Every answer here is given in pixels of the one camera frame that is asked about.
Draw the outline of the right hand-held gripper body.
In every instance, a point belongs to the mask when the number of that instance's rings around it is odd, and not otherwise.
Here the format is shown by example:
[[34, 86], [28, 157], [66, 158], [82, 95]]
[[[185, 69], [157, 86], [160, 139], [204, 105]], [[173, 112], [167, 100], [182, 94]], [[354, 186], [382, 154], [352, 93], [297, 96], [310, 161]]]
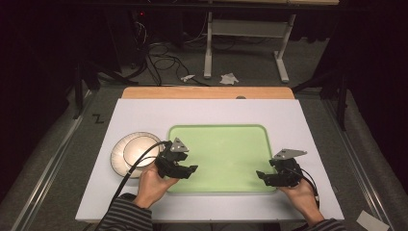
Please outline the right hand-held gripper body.
[[270, 165], [275, 168], [276, 176], [269, 179], [278, 179], [279, 187], [295, 187], [303, 178], [301, 167], [295, 157], [306, 155], [304, 150], [295, 150], [283, 148], [269, 161]]

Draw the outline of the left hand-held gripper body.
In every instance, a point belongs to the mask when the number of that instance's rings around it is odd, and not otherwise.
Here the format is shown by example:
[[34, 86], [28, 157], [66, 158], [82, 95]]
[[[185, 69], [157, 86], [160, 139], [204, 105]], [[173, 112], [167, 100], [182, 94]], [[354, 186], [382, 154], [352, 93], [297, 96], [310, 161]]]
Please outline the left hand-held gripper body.
[[174, 141], [169, 141], [155, 160], [159, 175], [162, 178], [165, 176], [175, 178], [175, 173], [181, 172], [181, 166], [178, 163], [187, 159], [188, 152], [189, 149], [180, 139], [175, 138]]

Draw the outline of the person's left hand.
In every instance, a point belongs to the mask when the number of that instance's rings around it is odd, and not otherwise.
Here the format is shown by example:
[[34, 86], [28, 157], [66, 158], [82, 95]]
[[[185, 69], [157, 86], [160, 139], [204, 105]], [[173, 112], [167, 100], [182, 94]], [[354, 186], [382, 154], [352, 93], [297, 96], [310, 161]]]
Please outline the person's left hand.
[[140, 175], [138, 194], [133, 203], [142, 209], [149, 209], [177, 182], [177, 178], [162, 178], [157, 167], [150, 164]]

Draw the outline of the person's right hand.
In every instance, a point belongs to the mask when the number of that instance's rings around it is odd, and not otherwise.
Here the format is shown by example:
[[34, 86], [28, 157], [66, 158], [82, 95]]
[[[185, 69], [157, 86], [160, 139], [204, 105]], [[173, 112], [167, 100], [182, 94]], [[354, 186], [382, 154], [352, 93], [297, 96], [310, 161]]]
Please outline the person's right hand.
[[324, 216], [315, 200], [313, 188], [307, 181], [302, 179], [295, 187], [279, 187], [279, 190], [288, 197], [310, 227], [324, 221]]

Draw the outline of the green tray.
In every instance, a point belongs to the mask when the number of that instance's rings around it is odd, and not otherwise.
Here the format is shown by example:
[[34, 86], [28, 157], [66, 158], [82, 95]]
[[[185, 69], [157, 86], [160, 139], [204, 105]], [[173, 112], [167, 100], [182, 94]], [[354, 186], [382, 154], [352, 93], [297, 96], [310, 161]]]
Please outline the green tray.
[[262, 125], [177, 125], [168, 132], [189, 149], [182, 166], [196, 166], [188, 179], [170, 188], [172, 193], [266, 193], [258, 171], [273, 173], [271, 148]]

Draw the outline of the white bowl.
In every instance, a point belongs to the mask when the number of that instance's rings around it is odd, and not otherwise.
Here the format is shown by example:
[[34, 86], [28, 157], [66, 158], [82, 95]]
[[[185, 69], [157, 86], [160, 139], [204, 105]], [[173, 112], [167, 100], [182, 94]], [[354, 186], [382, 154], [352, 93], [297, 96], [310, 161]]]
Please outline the white bowl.
[[[122, 138], [111, 153], [111, 166], [120, 176], [125, 176], [132, 165], [152, 145], [160, 142], [155, 135], [147, 132], [136, 132]], [[142, 170], [150, 165], [154, 158], [164, 150], [162, 144], [150, 150], [132, 172], [131, 178], [139, 178]]]

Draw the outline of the white table board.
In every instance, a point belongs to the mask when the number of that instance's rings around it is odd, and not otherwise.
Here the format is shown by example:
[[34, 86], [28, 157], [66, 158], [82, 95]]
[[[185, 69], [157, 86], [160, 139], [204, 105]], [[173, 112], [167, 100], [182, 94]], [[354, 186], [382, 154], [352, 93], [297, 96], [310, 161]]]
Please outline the white table board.
[[[320, 211], [326, 218], [343, 218], [300, 103], [295, 99], [120, 99], [96, 159], [76, 218], [97, 222], [116, 192], [136, 193], [138, 180], [125, 181], [111, 166], [114, 146], [134, 132], [147, 132], [161, 141], [177, 125], [262, 125], [271, 157], [283, 148], [304, 150], [297, 158], [314, 178]], [[172, 193], [151, 207], [156, 222], [299, 221], [289, 199], [272, 192]]]

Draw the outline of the wooden table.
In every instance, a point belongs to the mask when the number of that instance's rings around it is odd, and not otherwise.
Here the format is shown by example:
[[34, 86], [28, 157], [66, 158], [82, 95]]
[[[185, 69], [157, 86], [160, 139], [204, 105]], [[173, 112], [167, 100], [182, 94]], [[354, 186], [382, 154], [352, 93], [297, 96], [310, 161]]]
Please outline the wooden table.
[[286, 87], [129, 87], [124, 99], [294, 99]]

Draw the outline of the black stand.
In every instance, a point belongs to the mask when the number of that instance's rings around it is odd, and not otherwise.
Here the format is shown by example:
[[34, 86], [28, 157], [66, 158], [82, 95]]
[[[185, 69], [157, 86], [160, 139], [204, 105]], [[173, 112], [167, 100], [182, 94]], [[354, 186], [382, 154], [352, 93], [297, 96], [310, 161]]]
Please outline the black stand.
[[74, 68], [74, 95], [76, 111], [74, 119], [77, 119], [85, 109], [85, 96], [83, 85], [86, 84], [89, 90], [99, 90], [100, 83], [97, 75], [103, 73], [111, 79], [124, 84], [126, 86], [137, 86], [138, 81], [132, 81], [130, 78], [123, 77], [120, 74], [109, 70], [99, 64], [91, 61], [81, 61]]
[[337, 99], [336, 120], [340, 128], [344, 131], [344, 116], [346, 109], [347, 78], [345, 74], [335, 68], [325, 73], [313, 77], [292, 88], [293, 93], [298, 93], [310, 87], [321, 86], [319, 96], [321, 99]]

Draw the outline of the crumpled white paper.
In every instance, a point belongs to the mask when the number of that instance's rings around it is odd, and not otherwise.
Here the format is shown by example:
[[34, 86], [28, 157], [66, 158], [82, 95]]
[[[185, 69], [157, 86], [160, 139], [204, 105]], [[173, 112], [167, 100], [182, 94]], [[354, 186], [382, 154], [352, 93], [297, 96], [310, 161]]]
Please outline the crumpled white paper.
[[223, 74], [219, 82], [223, 85], [234, 85], [235, 83], [238, 83], [239, 80], [233, 73], [228, 73]]

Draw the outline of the white paper sheet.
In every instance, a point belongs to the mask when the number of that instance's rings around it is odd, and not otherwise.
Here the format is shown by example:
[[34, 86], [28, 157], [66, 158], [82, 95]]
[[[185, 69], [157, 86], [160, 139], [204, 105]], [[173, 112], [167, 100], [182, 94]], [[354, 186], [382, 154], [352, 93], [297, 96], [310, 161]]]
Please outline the white paper sheet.
[[357, 222], [367, 231], [388, 231], [390, 226], [383, 221], [375, 218], [366, 211], [362, 211]]

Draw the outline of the metal floor rail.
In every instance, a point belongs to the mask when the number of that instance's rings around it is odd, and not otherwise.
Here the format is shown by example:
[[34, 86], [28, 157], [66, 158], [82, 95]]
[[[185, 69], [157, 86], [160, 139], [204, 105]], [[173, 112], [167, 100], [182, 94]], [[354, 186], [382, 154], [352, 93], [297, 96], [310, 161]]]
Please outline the metal floor rail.
[[374, 188], [370, 181], [362, 162], [360, 161], [357, 152], [355, 151], [351, 139], [349, 138], [346, 130], [344, 130], [337, 120], [335, 107], [329, 100], [323, 100], [322, 105], [329, 114], [332, 122], [334, 123], [338, 134], [341, 137], [343, 146], [345, 147], [346, 156], [351, 167], [351, 170], [358, 182], [359, 189], [361, 190], [367, 204], [370, 207], [370, 214], [379, 221], [389, 226], [388, 231], [395, 231], [392, 222], [381, 202], [380, 196], [377, 190]]
[[11, 231], [28, 231], [43, 200], [52, 187], [61, 165], [64, 162], [66, 150], [68, 149], [75, 132], [81, 125], [84, 118], [83, 113], [89, 107], [89, 104], [94, 98], [96, 91], [86, 90], [81, 93], [83, 94], [80, 95], [80, 99], [83, 101], [82, 109], [75, 108], [73, 116], [69, 117], [68, 127], [65, 129], [64, 135], [61, 137], [57, 149], [50, 156], [48, 161], [44, 161], [46, 166], [41, 172], [35, 186], [31, 190], [29, 197], [25, 200], [24, 206], [16, 217]]

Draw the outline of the white metal desk frame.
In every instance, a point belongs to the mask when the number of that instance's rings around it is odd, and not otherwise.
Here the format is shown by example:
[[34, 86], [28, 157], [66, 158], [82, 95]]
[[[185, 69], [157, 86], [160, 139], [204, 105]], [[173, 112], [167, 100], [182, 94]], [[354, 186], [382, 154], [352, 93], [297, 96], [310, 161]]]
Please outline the white metal desk frame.
[[205, 79], [212, 77], [213, 36], [253, 37], [281, 39], [279, 50], [273, 52], [274, 60], [282, 83], [289, 83], [290, 78], [285, 67], [283, 56], [292, 33], [295, 14], [291, 14], [285, 22], [269, 22], [254, 20], [213, 19], [212, 13], [207, 13], [206, 53], [203, 75]]

